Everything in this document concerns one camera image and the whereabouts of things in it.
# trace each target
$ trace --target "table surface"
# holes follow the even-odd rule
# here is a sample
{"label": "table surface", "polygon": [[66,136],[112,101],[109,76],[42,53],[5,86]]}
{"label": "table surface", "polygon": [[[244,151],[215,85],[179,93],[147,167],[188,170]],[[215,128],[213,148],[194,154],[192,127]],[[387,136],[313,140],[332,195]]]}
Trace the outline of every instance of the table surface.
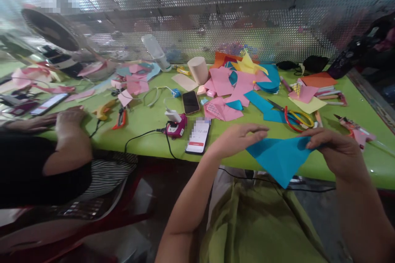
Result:
{"label": "table surface", "polygon": [[[297,76],[294,76],[293,72],[280,70],[279,73],[289,84],[294,83],[297,79]],[[183,88],[171,79],[176,74],[175,70],[168,73],[161,72],[149,82],[149,86],[150,88],[168,86],[170,88],[179,88],[181,92],[185,92]],[[320,113],[324,127],[337,130],[342,134],[348,134],[349,131],[339,124],[333,114],[335,113],[340,116],[346,116],[364,127],[367,131],[375,134],[381,143],[388,146],[392,151],[395,151],[393,133],[375,113],[369,102],[364,99],[348,78],[342,78],[338,80],[338,82],[336,89],[341,90],[345,94],[349,105],[348,107],[326,105],[321,108]],[[109,119],[106,122],[101,123],[99,130],[92,138],[93,146],[98,149],[123,152],[125,143],[130,138],[136,137],[153,129],[163,128],[167,122],[167,117],[164,115],[165,107],[163,105],[163,99],[171,97],[171,94],[168,89],[160,89],[159,92],[159,99],[152,107],[147,107],[146,105],[155,98],[155,90],[151,91],[146,96],[144,103],[142,101],[133,100],[130,103],[132,110],[128,112],[127,125],[122,129],[112,130],[118,115],[118,104],[109,113]],[[84,105],[85,109],[90,113],[90,115],[83,121],[83,128],[88,134],[91,134],[95,130],[97,122],[95,116],[91,114],[91,112],[98,106],[113,99],[109,93],[110,91],[105,91],[104,93],[95,95],[80,103]],[[288,108],[290,109],[299,110],[299,108],[288,99],[288,92],[283,86],[280,87],[280,92],[277,95],[268,94],[263,91],[258,91],[258,93],[260,96],[270,99],[281,106],[288,105]],[[204,95],[198,97],[199,100],[203,98],[211,99]],[[181,98],[168,99],[166,100],[166,104],[169,108],[177,110],[179,113],[184,112]],[[63,102],[51,110],[51,112],[61,111],[76,105],[79,104],[77,102]],[[288,125],[263,120],[262,112],[252,104],[250,104],[248,108],[244,108],[243,114],[243,117],[230,122],[224,122],[217,119],[212,120],[207,144],[210,145],[213,143],[228,126],[247,122],[267,125],[270,128],[270,138],[286,139],[298,135],[298,133],[293,131]],[[199,155],[186,154],[185,148],[194,118],[202,116],[204,116],[204,111],[201,107],[199,112],[188,116],[188,126],[182,138],[174,141],[170,140],[172,152],[175,157],[188,161],[200,160],[201,156]],[[54,131],[42,133],[41,136],[51,140],[56,140],[56,134]],[[135,153],[137,155],[171,158],[166,136],[158,132],[153,132],[130,141],[127,152]],[[364,152],[364,159],[377,187],[395,189],[395,162],[394,157],[390,153],[384,151],[374,142],[368,143]],[[247,151],[243,151],[237,155],[224,159],[222,164],[236,168],[262,170],[262,167]],[[311,153],[308,160],[300,167],[297,174],[308,178],[329,181],[335,180],[334,175],[329,171],[321,153],[318,151]]]}

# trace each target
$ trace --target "yellow-handled scissors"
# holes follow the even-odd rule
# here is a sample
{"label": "yellow-handled scissors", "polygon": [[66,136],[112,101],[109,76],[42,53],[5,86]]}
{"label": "yellow-handled scissors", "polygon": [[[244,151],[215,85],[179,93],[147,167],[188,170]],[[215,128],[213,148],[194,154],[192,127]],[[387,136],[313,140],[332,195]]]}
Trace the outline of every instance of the yellow-handled scissors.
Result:
{"label": "yellow-handled scissors", "polygon": [[[288,113],[290,113],[291,115],[293,115],[296,118],[296,123],[299,124],[301,127],[303,127],[304,129],[308,129],[309,127],[313,127],[314,126],[314,121],[311,119],[311,117],[309,115],[307,115],[304,112],[301,111],[293,111],[293,110],[288,110],[288,106],[285,106],[285,108],[279,106],[278,104],[274,103],[273,101],[270,101],[268,99],[269,103],[272,104],[274,107],[276,107],[277,109],[279,109],[280,111],[284,112],[285,115],[285,120],[288,123],[288,125],[294,130],[297,131],[299,133],[303,132],[300,129],[297,129],[296,127],[294,127],[290,122],[289,122],[289,118],[288,118]],[[302,119],[298,114],[302,115],[304,118],[306,118],[306,120]]]}

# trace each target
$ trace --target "smartphone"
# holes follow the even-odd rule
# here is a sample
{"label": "smartphone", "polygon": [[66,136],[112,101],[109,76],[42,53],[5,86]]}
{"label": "smartphone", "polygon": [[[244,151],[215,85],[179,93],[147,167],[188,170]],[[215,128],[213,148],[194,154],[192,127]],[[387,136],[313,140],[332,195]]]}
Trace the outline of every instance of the smartphone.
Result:
{"label": "smartphone", "polygon": [[186,115],[198,112],[200,110],[198,97],[194,91],[182,94],[182,102],[184,104],[184,113]]}
{"label": "smartphone", "polygon": [[65,100],[70,94],[64,93],[64,94],[58,94],[52,98],[50,98],[48,101],[43,103],[41,106],[38,106],[36,109],[30,112],[31,115],[33,116],[40,116],[51,110],[53,107],[55,107],[57,104],[59,104],[61,101]]}
{"label": "smartphone", "polygon": [[197,118],[191,135],[189,136],[188,144],[185,153],[188,154],[203,154],[206,146],[207,136],[209,135],[211,119]]}

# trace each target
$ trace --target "perforated metal panel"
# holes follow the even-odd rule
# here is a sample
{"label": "perforated metal panel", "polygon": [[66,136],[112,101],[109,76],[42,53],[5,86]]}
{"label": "perforated metal panel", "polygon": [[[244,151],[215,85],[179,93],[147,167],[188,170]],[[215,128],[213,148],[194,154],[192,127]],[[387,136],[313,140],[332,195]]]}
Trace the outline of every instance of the perforated metal panel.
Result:
{"label": "perforated metal panel", "polygon": [[[214,52],[238,55],[248,48],[267,62],[301,62],[311,54],[334,58],[353,35],[395,9],[395,0],[58,0],[61,13],[98,52],[120,59],[149,59],[141,43],[157,37],[171,62]],[[0,0],[1,30],[24,26],[24,4],[42,0]],[[79,7],[67,10],[68,7]],[[46,44],[26,35],[31,45]]]}

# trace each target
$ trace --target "beige cylinder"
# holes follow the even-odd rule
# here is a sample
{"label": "beige cylinder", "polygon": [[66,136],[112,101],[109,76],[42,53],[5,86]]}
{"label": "beige cylinder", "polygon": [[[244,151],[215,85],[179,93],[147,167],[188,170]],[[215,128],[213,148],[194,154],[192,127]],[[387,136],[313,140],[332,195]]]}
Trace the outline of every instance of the beige cylinder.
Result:
{"label": "beige cylinder", "polygon": [[204,57],[194,57],[188,62],[189,71],[197,84],[203,85],[209,79],[209,70],[207,69]]}

